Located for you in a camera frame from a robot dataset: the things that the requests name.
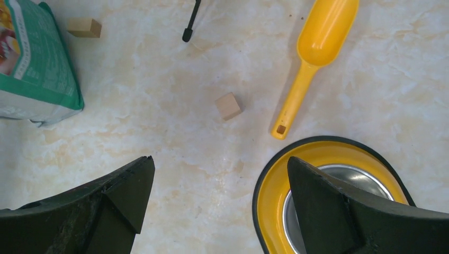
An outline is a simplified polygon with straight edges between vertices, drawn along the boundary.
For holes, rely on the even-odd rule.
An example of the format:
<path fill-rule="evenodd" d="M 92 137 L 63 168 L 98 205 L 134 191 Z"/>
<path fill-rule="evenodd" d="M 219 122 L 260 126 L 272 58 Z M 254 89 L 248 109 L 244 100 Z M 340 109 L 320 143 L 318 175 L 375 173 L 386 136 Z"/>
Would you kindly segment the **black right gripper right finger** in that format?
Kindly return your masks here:
<path fill-rule="evenodd" d="M 448 214 L 376 196 L 297 157 L 287 169 L 307 253 L 448 253 Z"/>

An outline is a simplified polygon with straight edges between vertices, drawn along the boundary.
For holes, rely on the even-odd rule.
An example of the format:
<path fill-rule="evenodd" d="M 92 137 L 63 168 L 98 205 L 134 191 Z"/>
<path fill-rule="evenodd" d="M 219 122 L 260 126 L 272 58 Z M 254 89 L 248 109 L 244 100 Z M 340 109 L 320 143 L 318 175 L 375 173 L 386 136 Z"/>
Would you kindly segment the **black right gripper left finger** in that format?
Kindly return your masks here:
<path fill-rule="evenodd" d="M 1 253 L 130 253 L 155 175 L 152 157 L 58 195 L 1 210 Z"/>

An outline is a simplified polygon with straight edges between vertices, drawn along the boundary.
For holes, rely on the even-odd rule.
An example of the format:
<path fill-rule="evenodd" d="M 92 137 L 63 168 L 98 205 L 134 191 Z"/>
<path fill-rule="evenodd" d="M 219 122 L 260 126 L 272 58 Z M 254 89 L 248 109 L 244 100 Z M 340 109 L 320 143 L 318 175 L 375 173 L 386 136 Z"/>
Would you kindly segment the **green pet food bag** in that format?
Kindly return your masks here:
<path fill-rule="evenodd" d="M 1 1 L 1 118 L 46 126 L 80 113 L 84 106 L 50 7 L 45 2 Z"/>

